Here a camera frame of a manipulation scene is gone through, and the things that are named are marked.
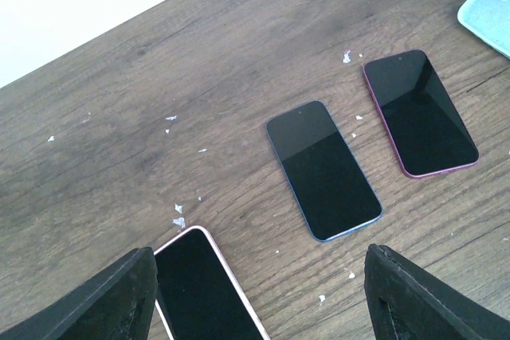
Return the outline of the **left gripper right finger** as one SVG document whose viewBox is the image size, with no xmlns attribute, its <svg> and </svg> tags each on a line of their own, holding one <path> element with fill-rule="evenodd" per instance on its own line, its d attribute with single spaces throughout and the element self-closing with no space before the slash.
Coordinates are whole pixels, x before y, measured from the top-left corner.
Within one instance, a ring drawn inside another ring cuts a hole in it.
<svg viewBox="0 0 510 340">
<path fill-rule="evenodd" d="M 364 290 L 377 339 L 508 339 L 509 321 L 386 245 L 370 244 Z"/>
</svg>

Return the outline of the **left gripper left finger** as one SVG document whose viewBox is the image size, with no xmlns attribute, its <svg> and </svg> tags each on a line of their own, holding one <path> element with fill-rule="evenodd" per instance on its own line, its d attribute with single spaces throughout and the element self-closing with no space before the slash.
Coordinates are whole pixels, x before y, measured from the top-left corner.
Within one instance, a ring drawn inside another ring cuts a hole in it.
<svg viewBox="0 0 510 340">
<path fill-rule="evenodd" d="M 157 292 L 150 247 L 135 248 L 2 339 L 146 339 Z"/>
</svg>

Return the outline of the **light blue phone case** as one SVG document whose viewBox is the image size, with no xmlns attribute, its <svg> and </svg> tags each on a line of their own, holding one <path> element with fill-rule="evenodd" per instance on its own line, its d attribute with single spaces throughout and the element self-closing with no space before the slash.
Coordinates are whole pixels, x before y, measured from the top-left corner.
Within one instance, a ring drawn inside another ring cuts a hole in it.
<svg viewBox="0 0 510 340">
<path fill-rule="evenodd" d="M 469 32 L 509 58 L 509 0 L 466 0 L 457 20 Z"/>
</svg>

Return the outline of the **phone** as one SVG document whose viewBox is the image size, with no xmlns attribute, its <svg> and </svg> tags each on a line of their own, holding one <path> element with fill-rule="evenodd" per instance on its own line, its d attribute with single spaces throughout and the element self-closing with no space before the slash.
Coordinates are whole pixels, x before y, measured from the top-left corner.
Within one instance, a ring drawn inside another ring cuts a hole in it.
<svg viewBox="0 0 510 340">
<path fill-rule="evenodd" d="M 266 131 L 315 240 L 333 240 L 382 216 L 381 202 L 322 102 L 271 118 Z"/>
<path fill-rule="evenodd" d="M 170 339 L 268 339 L 208 230 L 185 229 L 155 251 L 155 306 Z"/>
<path fill-rule="evenodd" d="M 363 75 L 406 176 L 445 174 L 478 162 L 476 144 L 424 51 L 369 61 Z"/>
</svg>

